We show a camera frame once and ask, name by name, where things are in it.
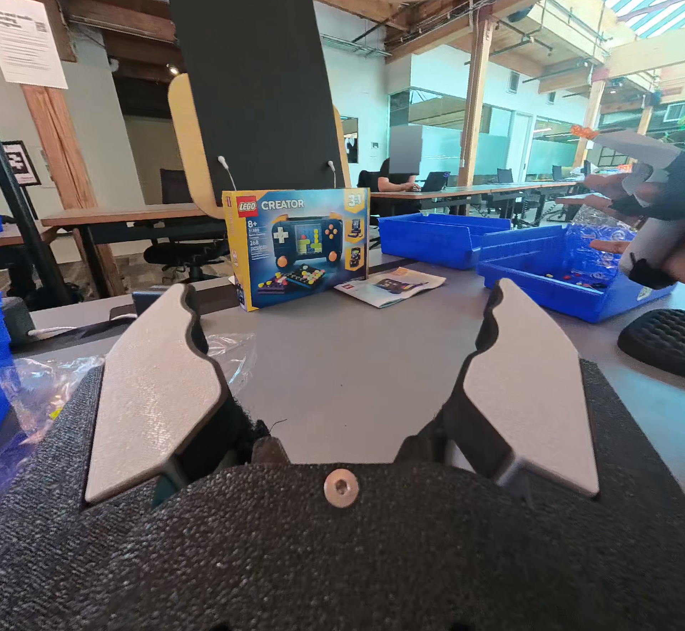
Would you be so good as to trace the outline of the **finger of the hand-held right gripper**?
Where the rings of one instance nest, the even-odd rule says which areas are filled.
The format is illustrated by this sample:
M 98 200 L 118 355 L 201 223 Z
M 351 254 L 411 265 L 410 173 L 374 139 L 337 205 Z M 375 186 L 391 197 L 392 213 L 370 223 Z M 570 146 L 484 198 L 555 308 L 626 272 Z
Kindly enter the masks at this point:
M 597 132 L 593 142 L 653 169 L 666 169 L 681 155 L 679 147 L 631 130 Z

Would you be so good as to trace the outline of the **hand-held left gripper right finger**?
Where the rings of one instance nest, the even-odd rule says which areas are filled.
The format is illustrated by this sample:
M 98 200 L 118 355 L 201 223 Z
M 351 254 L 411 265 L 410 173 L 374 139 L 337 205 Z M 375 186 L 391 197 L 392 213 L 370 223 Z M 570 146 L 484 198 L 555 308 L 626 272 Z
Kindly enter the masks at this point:
M 523 495 L 531 476 L 599 494 L 593 426 L 575 346 L 512 280 L 498 280 L 475 352 L 443 405 L 445 464 Z

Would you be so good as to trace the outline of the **long wooden desk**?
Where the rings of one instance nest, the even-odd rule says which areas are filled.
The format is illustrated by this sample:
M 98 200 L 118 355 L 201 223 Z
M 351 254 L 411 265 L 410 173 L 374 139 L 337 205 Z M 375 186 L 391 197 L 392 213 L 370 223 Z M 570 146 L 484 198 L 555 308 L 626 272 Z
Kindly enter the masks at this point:
M 569 192 L 578 184 L 583 184 L 582 179 L 570 179 L 563 181 L 533 181 L 506 184 L 479 184 L 471 187 L 448 187 L 441 191 L 393 191 L 371 192 L 369 199 L 386 205 L 393 214 L 397 212 L 397 206 L 410 203 L 420 206 L 421 210 L 436 208 L 459 208 L 469 205 L 475 197 L 487 197 L 502 195 L 506 199 L 522 198 L 526 193 L 533 192 L 538 196 L 546 195 L 549 191 Z

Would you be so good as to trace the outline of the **black divider panel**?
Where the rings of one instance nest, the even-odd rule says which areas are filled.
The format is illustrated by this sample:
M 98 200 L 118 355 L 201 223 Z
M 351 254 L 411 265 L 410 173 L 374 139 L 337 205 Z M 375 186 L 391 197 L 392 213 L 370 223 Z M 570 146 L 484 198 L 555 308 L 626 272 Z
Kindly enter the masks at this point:
M 168 0 L 198 111 L 212 96 L 332 101 L 313 0 Z

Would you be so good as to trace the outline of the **rounded wooden board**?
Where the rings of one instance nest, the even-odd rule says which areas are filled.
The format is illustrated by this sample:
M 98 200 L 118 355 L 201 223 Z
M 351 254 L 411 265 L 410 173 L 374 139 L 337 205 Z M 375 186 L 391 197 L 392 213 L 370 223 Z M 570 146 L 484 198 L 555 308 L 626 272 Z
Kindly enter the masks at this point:
M 270 96 L 212 96 L 198 111 L 190 76 L 171 81 L 168 105 L 179 153 L 193 202 L 204 213 L 223 217 L 222 193 L 233 190 L 220 155 L 237 190 L 333 189 L 328 160 L 337 170 L 337 189 L 352 187 L 338 108 L 318 97 L 304 101 L 304 108 L 292 108 Z

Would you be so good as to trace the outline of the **black wrist rest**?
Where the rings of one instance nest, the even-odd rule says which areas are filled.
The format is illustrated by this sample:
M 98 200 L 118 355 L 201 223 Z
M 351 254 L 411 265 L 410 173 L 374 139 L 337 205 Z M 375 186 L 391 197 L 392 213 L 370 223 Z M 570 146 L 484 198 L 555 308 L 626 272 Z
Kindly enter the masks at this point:
M 684 377 L 684 310 L 650 310 L 628 324 L 617 347 L 655 369 Z

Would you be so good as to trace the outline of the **dark grey box device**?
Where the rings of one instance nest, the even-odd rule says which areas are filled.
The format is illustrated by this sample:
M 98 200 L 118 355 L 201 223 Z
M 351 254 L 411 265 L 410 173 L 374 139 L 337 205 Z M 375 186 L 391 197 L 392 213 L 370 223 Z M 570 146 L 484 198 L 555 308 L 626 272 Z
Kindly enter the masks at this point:
M 136 317 L 140 317 L 166 291 L 168 286 L 152 286 L 132 293 L 133 308 Z
M 31 336 L 35 325 L 30 310 L 20 297 L 9 296 L 1 300 L 4 325 L 10 338 L 10 350 L 19 353 L 35 342 Z

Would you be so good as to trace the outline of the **person's right hand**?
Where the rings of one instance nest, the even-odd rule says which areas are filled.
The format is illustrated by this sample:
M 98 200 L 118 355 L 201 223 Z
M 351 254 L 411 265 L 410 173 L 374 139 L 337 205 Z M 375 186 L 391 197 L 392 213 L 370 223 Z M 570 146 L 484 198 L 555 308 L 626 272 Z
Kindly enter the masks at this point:
M 637 230 L 641 229 L 646 221 L 644 210 L 639 209 L 640 215 L 628 215 L 612 207 L 613 203 L 619 199 L 626 198 L 628 193 L 623 187 L 623 181 L 628 177 L 628 173 L 622 172 L 613 175 L 590 174 L 585 179 L 585 185 L 592 193 L 584 199 L 586 207 L 598 210 L 610 217 L 626 223 Z M 595 240 L 590 243 L 590 247 L 601 252 L 621 255 L 629 246 L 628 241 L 602 241 Z

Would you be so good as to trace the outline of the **black office chair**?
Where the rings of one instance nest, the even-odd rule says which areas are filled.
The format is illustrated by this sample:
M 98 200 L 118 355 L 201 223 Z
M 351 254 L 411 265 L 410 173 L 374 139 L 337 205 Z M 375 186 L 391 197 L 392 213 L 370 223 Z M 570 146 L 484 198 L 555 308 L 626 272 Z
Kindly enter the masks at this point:
M 357 178 L 357 186 L 361 189 L 369 190 L 369 215 L 370 217 L 379 217 L 380 208 L 379 201 L 372 197 L 371 194 L 379 193 L 378 181 L 380 173 L 361 170 Z
M 161 168 L 159 171 L 161 183 L 161 197 L 163 204 L 189 204 L 192 202 L 191 192 L 184 171 Z M 173 269 L 188 272 L 185 283 L 209 280 L 210 275 L 203 272 L 206 265 L 222 262 L 229 255 L 229 245 L 226 239 L 182 242 L 170 240 L 159 242 L 154 240 L 143 253 L 143 259 L 150 265 L 158 265 L 163 271 Z

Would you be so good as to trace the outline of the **blue plastic bin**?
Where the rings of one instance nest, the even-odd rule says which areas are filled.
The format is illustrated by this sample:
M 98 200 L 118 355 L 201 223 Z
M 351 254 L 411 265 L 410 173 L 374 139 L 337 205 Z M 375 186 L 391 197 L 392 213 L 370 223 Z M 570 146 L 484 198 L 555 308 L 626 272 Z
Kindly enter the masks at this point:
M 11 341 L 3 306 L 1 306 L 1 430 L 12 412 L 12 395 L 16 384 L 16 368 Z
M 511 228 L 509 219 L 460 215 L 415 213 L 379 218 L 383 253 L 458 270 L 475 268 L 485 235 Z
M 620 270 L 607 291 L 548 281 L 541 272 L 570 269 L 566 260 L 567 225 L 546 225 L 483 237 L 476 272 L 492 289 L 508 278 L 539 306 L 597 324 L 672 293 L 675 285 L 652 290 L 630 281 Z

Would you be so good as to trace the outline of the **large clear printed plastic bag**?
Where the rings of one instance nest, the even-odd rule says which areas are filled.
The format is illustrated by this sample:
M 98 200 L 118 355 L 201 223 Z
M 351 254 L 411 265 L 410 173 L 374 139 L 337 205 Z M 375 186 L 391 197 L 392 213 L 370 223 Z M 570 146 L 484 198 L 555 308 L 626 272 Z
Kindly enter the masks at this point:
M 566 260 L 572 271 L 581 274 L 615 274 L 620 255 L 595 250 L 592 241 L 631 241 L 637 233 L 633 226 L 600 210 L 583 205 L 567 226 Z

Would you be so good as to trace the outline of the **blue and yellow toy set box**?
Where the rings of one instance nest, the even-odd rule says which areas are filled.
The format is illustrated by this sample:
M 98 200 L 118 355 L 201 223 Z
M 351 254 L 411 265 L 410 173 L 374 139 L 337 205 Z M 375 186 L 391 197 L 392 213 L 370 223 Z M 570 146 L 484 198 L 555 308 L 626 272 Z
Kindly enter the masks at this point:
M 369 277 L 369 188 L 226 190 L 236 294 L 247 312 Z

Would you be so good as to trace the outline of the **white instruction booklet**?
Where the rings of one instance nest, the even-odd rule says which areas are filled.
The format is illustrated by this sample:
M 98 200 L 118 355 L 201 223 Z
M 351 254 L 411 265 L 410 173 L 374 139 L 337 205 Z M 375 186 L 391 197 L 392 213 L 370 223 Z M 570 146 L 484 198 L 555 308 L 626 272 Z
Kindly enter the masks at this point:
M 445 284 L 442 276 L 408 267 L 397 267 L 370 275 L 367 279 L 338 284 L 335 290 L 376 309 L 383 309 Z

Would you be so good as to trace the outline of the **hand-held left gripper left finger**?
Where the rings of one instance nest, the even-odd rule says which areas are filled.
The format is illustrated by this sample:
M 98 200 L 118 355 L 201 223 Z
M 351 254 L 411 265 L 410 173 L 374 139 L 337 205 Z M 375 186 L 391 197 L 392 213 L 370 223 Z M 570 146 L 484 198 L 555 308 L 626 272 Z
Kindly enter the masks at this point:
M 238 438 L 239 405 L 208 355 L 196 291 L 169 287 L 106 356 L 84 499 L 151 479 L 175 493 L 235 454 Z

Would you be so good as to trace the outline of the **black metal pole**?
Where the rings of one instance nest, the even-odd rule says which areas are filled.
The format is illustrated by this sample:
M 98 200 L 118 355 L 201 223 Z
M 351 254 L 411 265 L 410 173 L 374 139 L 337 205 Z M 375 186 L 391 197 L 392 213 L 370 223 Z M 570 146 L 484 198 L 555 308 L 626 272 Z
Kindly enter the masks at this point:
M 4 146 L 1 145 L 1 191 L 22 236 L 23 245 L 35 268 L 50 307 L 72 304 L 72 294 L 66 287 L 49 244 L 42 240 L 29 206 L 13 173 Z

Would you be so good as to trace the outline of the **crinkled clear bag with bricks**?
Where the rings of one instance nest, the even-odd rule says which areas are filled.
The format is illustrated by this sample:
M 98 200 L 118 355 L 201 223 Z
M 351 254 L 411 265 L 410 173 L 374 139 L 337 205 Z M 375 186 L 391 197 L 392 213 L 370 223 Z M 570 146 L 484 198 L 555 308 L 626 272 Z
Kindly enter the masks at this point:
M 223 333 L 208 337 L 209 356 L 225 375 L 235 397 L 253 375 L 257 359 L 254 333 Z M 104 356 L 82 356 L 39 362 L 31 358 L 15 361 L 16 384 L 12 412 L 1 431 L 1 448 L 13 443 L 31 443 L 44 433 L 71 398 L 84 376 L 104 363 Z

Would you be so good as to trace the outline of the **white paper notice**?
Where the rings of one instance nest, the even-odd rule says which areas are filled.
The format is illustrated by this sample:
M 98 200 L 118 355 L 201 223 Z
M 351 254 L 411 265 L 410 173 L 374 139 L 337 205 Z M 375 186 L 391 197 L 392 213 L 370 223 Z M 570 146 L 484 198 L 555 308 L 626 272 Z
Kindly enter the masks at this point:
M 8 83 L 68 88 L 43 3 L 1 0 L 1 74 Z

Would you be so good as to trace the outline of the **small toy bricks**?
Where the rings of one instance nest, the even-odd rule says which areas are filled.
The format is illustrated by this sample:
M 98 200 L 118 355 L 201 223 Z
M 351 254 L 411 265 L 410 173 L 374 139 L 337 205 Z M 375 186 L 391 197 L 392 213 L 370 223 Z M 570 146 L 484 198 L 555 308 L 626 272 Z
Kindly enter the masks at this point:
M 604 292 L 608 290 L 609 286 L 614 281 L 616 272 L 599 270 L 594 272 L 581 272 L 578 270 L 557 268 L 541 272 L 541 277 L 548 281 L 556 281 L 571 286 Z

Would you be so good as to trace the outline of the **framed black marker sign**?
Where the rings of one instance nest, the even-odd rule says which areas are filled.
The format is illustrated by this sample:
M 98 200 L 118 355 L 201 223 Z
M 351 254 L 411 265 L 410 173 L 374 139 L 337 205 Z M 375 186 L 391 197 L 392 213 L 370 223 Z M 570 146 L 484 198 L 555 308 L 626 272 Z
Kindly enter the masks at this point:
M 7 161 L 16 181 L 21 187 L 38 187 L 41 181 L 32 163 L 27 147 L 21 140 L 3 141 Z

